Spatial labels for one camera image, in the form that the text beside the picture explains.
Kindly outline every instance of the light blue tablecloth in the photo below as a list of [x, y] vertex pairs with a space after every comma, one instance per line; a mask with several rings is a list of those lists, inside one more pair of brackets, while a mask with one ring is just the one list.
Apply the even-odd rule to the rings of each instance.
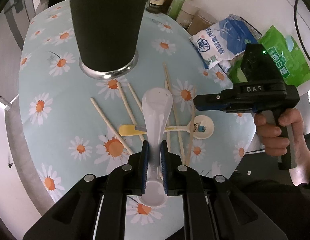
[[[190, 121], [194, 86], [197, 94], [219, 93], [232, 87], [218, 65], [209, 71], [204, 69], [189, 34], [166, 15], [144, 13], [137, 50], [137, 65], [118, 81], [138, 124], [144, 124], [143, 115], [127, 82], [140, 99], [147, 90], [164, 87], [163, 62], [167, 64], [174, 87], [181, 125]], [[19, 96], [32, 160], [55, 201], [85, 174], [103, 176], [127, 162], [128, 152], [107, 129], [90, 97], [96, 99], [114, 127], [131, 124], [130, 118], [115, 81], [95, 80], [80, 70], [68, 0], [46, 9], [32, 20], [22, 53]], [[253, 118], [250, 114], [220, 111], [197, 111], [196, 115], [199, 114], [213, 120], [215, 131], [208, 139], [193, 140], [190, 166], [202, 175], [229, 177], [255, 133]], [[180, 154], [177, 132], [170, 134], [171, 152]], [[182, 132], [182, 137], [187, 152], [189, 134]], [[134, 152], [141, 150], [139, 137], [125, 139]], [[169, 197], [159, 208], [145, 207], [136, 197], [128, 198], [126, 239], [165, 239], [183, 223], [181, 197]]]

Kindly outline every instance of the wooden chopstick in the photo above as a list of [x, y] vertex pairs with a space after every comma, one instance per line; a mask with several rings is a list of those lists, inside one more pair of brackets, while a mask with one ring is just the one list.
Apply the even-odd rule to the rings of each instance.
[[128, 145], [125, 143], [125, 141], [122, 139], [122, 137], [118, 134], [118, 132], [114, 129], [110, 121], [106, 118], [105, 114], [101, 110], [101, 108], [98, 106], [94, 98], [91, 98], [91, 102], [93, 103], [96, 110], [99, 112], [101, 117], [104, 119], [107, 126], [112, 130], [112, 132], [116, 135], [117, 139], [122, 143], [122, 145], [125, 147], [125, 149], [128, 151], [129, 154], [134, 154], [134, 152], [128, 147]]
[[[194, 95], [193, 98], [196, 95], [196, 88], [194, 87]], [[189, 144], [188, 144], [188, 150], [187, 150], [187, 155], [186, 155], [186, 165], [189, 166], [190, 163], [190, 155], [192, 152], [192, 146], [193, 146], [193, 137], [194, 137], [194, 119], [195, 119], [195, 105], [193, 104], [193, 109], [192, 109], [192, 119], [190, 121], [190, 138], [189, 138]]]
[[[126, 97], [125, 97], [125, 95], [124, 95], [124, 92], [123, 92], [122, 87], [121, 87], [121, 85], [120, 85], [119, 82], [117, 82], [117, 88], [118, 88], [119, 93], [120, 93], [120, 95], [121, 95], [121, 97], [122, 97], [122, 100], [123, 100], [123, 103], [124, 103], [125, 108], [126, 108], [126, 110], [127, 110], [127, 113], [128, 113], [128, 115], [129, 115], [131, 121], [133, 122], [133, 125], [137, 125], [137, 122], [136, 122], [136, 120], [135, 120], [135, 117], [133, 116], [133, 113], [132, 113], [132, 111], [131, 111], [131, 109], [130, 109], [128, 103], [127, 103]], [[144, 140], [145, 140], [144, 137], [143, 137], [141, 134], [138, 135], [138, 136], [139, 136], [139, 138], [141, 139], [141, 141], [142, 141], [142, 143], [143, 143]]]
[[[170, 83], [170, 80], [169, 80], [169, 75], [168, 75], [166, 63], [163, 62], [162, 66], [164, 67], [164, 72], [165, 72], [165, 76], [166, 76], [166, 80], [167, 80], [167, 84], [168, 84], [168, 90], [172, 94], [171, 83]], [[175, 116], [176, 125], [178, 126], [179, 125], [179, 119], [178, 119], [178, 115], [177, 115], [177, 111], [176, 111], [176, 107], [175, 107], [175, 103], [174, 102], [173, 102], [173, 112], [174, 112], [174, 116]], [[183, 141], [181, 139], [180, 131], [177, 131], [177, 135], [178, 135], [178, 141], [179, 141], [179, 147], [180, 147], [181, 161], [182, 161], [183, 164], [185, 164], [185, 152], [184, 152], [184, 146], [183, 146]]]
[[[165, 88], [168, 89], [168, 83], [167, 83], [167, 80], [165, 80]], [[166, 126], [169, 126], [169, 116], [168, 116], [168, 119], [167, 119], [167, 124]], [[168, 152], [170, 152], [170, 132], [166, 132], [166, 141], [167, 141], [167, 149], [168, 149]]]
[[132, 92], [133, 97], [135, 98], [135, 101], [136, 101], [136, 103], [137, 103], [139, 109], [141, 110], [141, 112], [143, 112], [142, 104], [141, 104], [141, 102], [139, 101], [139, 99], [138, 99], [138, 97], [137, 97], [135, 91], [133, 90], [131, 84], [130, 84], [130, 83], [127, 83], [127, 85], [128, 85], [129, 90]]

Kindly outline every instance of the round table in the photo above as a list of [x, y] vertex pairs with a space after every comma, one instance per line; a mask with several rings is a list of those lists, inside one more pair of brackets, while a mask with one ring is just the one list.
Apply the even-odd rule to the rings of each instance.
[[[196, 94], [219, 93], [232, 87], [218, 65], [204, 69], [189, 37], [170, 17], [145, 11], [137, 42], [138, 63], [117, 79], [138, 124], [145, 122], [127, 83], [139, 99], [153, 87], [164, 87], [163, 62], [173, 86], [180, 125], [188, 124], [191, 119], [195, 87]], [[116, 80], [95, 80], [79, 68], [69, 0], [46, 9], [32, 20], [22, 53], [19, 97], [32, 160], [54, 201], [85, 174], [103, 176], [127, 163], [127, 150], [107, 128], [90, 98], [95, 98], [115, 128], [131, 124], [129, 115]], [[220, 111], [197, 111], [196, 115], [199, 114], [213, 120], [215, 131], [208, 139], [193, 139], [190, 166], [202, 175], [222, 174], [229, 178], [253, 138], [253, 118], [251, 114]], [[175, 124], [172, 116], [170, 124]], [[170, 137], [171, 152], [180, 154], [177, 133], [171, 132]], [[186, 153], [189, 134], [182, 132], [182, 138]], [[124, 139], [133, 152], [141, 151], [138, 136]], [[165, 239], [183, 226], [182, 197], [169, 197], [165, 205], [150, 208], [138, 203], [135, 196], [129, 196], [126, 215], [126, 239]]]

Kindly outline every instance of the daisy print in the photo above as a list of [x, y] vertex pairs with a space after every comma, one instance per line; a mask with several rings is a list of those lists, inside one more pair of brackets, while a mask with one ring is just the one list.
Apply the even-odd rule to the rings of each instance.
[[245, 152], [247, 151], [248, 146], [249, 145], [246, 144], [244, 141], [240, 141], [239, 143], [236, 144], [235, 146], [236, 149], [233, 151], [233, 154], [235, 161], [237, 163], [239, 163], [240, 160], [243, 158]]
[[192, 111], [192, 106], [193, 106], [193, 85], [188, 85], [188, 81], [184, 82], [184, 85], [181, 83], [179, 79], [177, 79], [177, 84], [178, 86], [172, 85], [173, 86], [173, 95], [174, 95], [174, 100], [176, 103], [181, 102], [180, 105], [180, 111], [183, 112], [185, 105], [187, 105], [187, 108], [189, 112]]
[[208, 74], [208, 69], [199, 67], [199, 68], [198, 68], [198, 71], [199, 71], [199, 73], [200, 73], [203, 77], [208, 78], [208, 75], [209, 75], [209, 74]]
[[42, 164], [42, 171], [37, 170], [37, 173], [51, 198], [54, 202], [57, 202], [57, 200], [63, 196], [60, 190], [65, 190], [65, 188], [60, 185], [62, 181], [61, 177], [57, 177], [56, 171], [52, 173], [52, 166], [49, 166], [46, 171], [44, 164]]
[[24, 55], [24, 57], [22, 57], [21, 59], [21, 64], [20, 64], [20, 71], [24, 69], [24, 67], [27, 66], [27, 62], [29, 62], [30, 58], [31, 58], [32, 54], [26, 54]]
[[210, 69], [211, 75], [209, 75], [214, 82], [218, 83], [220, 87], [228, 87], [232, 85], [232, 82], [230, 79], [226, 76], [224, 71], [221, 70], [221, 68], [218, 65], [215, 65]]
[[69, 150], [73, 150], [71, 156], [74, 156], [74, 160], [78, 159], [81, 161], [82, 158], [86, 160], [86, 156], [90, 157], [92, 153], [92, 147], [88, 146], [89, 140], [83, 143], [83, 138], [75, 137], [75, 141], [71, 140], [71, 145], [68, 147]]
[[61, 15], [62, 15], [62, 13], [56, 13], [56, 14], [53, 14], [53, 15], [49, 15], [49, 17], [46, 19], [46, 22], [51, 22], [51, 21], [57, 19]]
[[[95, 164], [108, 161], [106, 172], [111, 173], [113, 169], [127, 163], [129, 153], [108, 127], [107, 136], [100, 135], [98, 138], [103, 144], [96, 146], [96, 153], [101, 156], [94, 161]], [[132, 145], [132, 139], [126, 139], [126, 142], [129, 146]]]
[[159, 27], [161, 31], [164, 31], [167, 33], [173, 33], [173, 31], [171, 30], [171, 25], [169, 25], [168, 22], [166, 22], [166, 24], [158, 23], [157, 26]]
[[236, 115], [236, 123], [244, 124], [247, 122], [247, 115], [245, 113], [234, 113]]
[[117, 82], [120, 82], [122, 87], [127, 87], [127, 79], [125, 76], [121, 76], [117, 79], [111, 79], [111, 80], [105, 80], [103, 82], [98, 82], [96, 86], [102, 87], [102, 89], [98, 92], [98, 94], [102, 94], [106, 92], [105, 94], [105, 100], [111, 96], [111, 98], [114, 100], [115, 94], [120, 98], [120, 93], [117, 87]]
[[32, 35], [31, 35], [31, 40], [34, 40], [35, 38], [37, 38], [39, 35], [41, 35], [43, 33], [45, 29], [39, 29], [37, 30], [36, 32], [34, 32]]
[[73, 38], [71, 35], [74, 34], [74, 31], [72, 28], [60, 33], [57, 37], [55, 37], [55, 46], [62, 44], [63, 42], [67, 42], [68, 40], [70, 40], [71, 38]]
[[31, 102], [31, 109], [29, 115], [32, 116], [31, 123], [34, 124], [36, 119], [39, 125], [43, 124], [43, 117], [47, 119], [51, 107], [49, 105], [53, 102], [53, 99], [48, 99], [49, 93], [43, 93], [35, 97], [35, 102]]
[[168, 40], [161, 40], [156, 39], [152, 42], [153, 48], [155, 48], [157, 51], [159, 51], [160, 54], [162, 54], [164, 51], [167, 53], [167, 55], [171, 56], [172, 53], [176, 52], [176, 45], [173, 43], [170, 43]]
[[162, 214], [156, 210], [165, 207], [165, 204], [159, 207], [149, 207], [137, 202], [132, 197], [129, 198], [131, 200], [129, 201], [130, 205], [126, 206], [126, 215], [133, 215], [133, 218], [130, 220], [132, 224], [140, 222], [143, 226], [148, 223], [154, 223], [153, 218], [156, 218], [158, 220], [162, 219]]
[[52, 41], [53, 41], [53, 39], [51, 37], [47, 37], [46, 39], [44, 39], [42, 41], [42, 44], [46, 45], [46, 44], [52, 43]]
[[74, 63], [74, 57], [73, 54], [66, 52], [64, 56], [60, 57], [57, 55], [55, 60], [52, 61], [51, 65], [49, 66], [52, 68], [49, 71], [50, 75], [53, 75], [53, 77], [57, 75], [62, 75], [63, 72], [68, 72], [70, 70], [70, 66], [68, 64]]
[[192, 151], [190, 156], [192, 163], [201, 162], [205, 157], [205, 152], [205, 143], [203, 143], [202, 140], [193, 139]]

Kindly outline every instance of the white plastic spoon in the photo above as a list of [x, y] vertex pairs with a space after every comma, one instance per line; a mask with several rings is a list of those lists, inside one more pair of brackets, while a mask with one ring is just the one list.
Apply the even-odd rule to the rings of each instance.
[[171, 93], [164, 88], [148, 90], [142, 99], [147, 140], [149, 144], [149, 179], [146, 182], [145, 194], [138, 196], [139, 201], [149, 207], [158, 207], [167, 200], [162, 180], [159, 176], [160, 146], [168, 116], [173, 104]]

